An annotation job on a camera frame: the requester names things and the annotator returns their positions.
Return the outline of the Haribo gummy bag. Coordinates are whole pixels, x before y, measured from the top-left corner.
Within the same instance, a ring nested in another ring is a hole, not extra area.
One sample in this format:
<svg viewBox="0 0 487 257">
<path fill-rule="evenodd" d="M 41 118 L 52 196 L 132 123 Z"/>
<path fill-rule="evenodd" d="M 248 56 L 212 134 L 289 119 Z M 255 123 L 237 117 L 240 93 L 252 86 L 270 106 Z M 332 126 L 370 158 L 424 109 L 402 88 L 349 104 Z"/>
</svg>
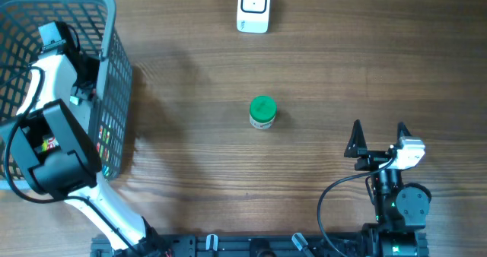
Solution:
<svg viewBox="0 0 487 257">
<path fill-rule="evenodd" d="M 46 137 L 43 139 L 43 143 L 40 146 L 40 152 L 46 152 L 53 148 L 57 148 L 59 146 L 59 142 L 57 141 L 56 137 Z"/>
</svg>

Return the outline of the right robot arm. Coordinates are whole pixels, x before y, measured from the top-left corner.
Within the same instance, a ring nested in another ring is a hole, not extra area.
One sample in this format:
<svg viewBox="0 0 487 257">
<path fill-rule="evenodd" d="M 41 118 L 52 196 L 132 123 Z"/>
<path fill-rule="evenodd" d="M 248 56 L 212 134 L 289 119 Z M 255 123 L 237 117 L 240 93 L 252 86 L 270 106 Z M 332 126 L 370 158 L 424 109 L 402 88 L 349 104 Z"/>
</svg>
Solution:
<svg viewBox="0 0 487 257">
<path fill-rule="evenodd" d="M 403 182 L 402 173 L 416 167 L 425 155 L 422 139 L 411 135 L 406 125 L 397 126 L 397 141 L 386 151 L 370 151 L 361 122 L 354 121 L 344 156 L 355 158 L 356 171 L 369 174 L 366 185 L 376 214 L 375 224 L 364 224 L 358 256 L 429 255 L 426 227 L 432 195 L 418 183 Z"/>
</svg>

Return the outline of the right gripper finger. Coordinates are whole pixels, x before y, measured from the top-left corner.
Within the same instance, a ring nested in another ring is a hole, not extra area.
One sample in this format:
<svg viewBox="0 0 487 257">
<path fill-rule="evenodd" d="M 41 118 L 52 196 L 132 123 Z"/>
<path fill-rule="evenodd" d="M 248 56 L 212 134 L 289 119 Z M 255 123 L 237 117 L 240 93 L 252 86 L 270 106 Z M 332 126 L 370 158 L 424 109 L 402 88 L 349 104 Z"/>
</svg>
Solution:
<svg viewBox="0 0 487 257">
<path fill-rule="evenodd" d="M 406 124 L 404 122 L 399 122 L 397 125 L 397 140 L 400 141 L 404 138 L 411 138 L 412 134 L 407 129 Z"/>
<path fill-rule="evenodd" d="M 344 157 L 359 158 L 368 153 L 368 147 L 364 138 L 361 121 L 356 119 L 352 127 L 351 137 L 344 151 Z"/>
</svg>

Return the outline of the green lid jar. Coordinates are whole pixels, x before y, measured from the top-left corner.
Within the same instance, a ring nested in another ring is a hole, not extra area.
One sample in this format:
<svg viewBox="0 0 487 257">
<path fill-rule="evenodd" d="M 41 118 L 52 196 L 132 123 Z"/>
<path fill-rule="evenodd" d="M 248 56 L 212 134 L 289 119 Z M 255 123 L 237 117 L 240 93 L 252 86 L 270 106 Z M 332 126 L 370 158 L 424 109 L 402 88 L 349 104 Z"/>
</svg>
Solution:
<svg viewBox="0 0 487 257">
<path fill-rule="evenodd" d="M 256 129 L 269 129 L 275 121 L 276 102 L 269 96 L 255 97 L 250 103 L 250 124 Z"/>
</svg>

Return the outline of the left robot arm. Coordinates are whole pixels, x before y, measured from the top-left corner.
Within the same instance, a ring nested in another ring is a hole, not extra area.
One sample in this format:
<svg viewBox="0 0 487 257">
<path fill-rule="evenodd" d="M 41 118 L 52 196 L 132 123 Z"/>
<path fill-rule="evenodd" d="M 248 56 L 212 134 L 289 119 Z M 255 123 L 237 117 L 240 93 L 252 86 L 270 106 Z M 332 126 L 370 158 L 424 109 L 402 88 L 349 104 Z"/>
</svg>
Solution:
<svg viewBox="0 0 487 257">
<path fill-rule="evenodd" d="M 101 149 L 69 109 L 71 97 L 95 88 L 99 60 L 81 53 L 77 32 L 65 22 L 38 30 L 38 59 L 19 68 L 31 75 L 27 96 L 1 134 L 4 162 L 15 160 L 39 198 L 23 193 L 6 172 L 8 185 L 26 201 L 77 208 L 105 235 L 111 256 L 170 256 L 169 244 L 105 180 Z"/>
</svg>

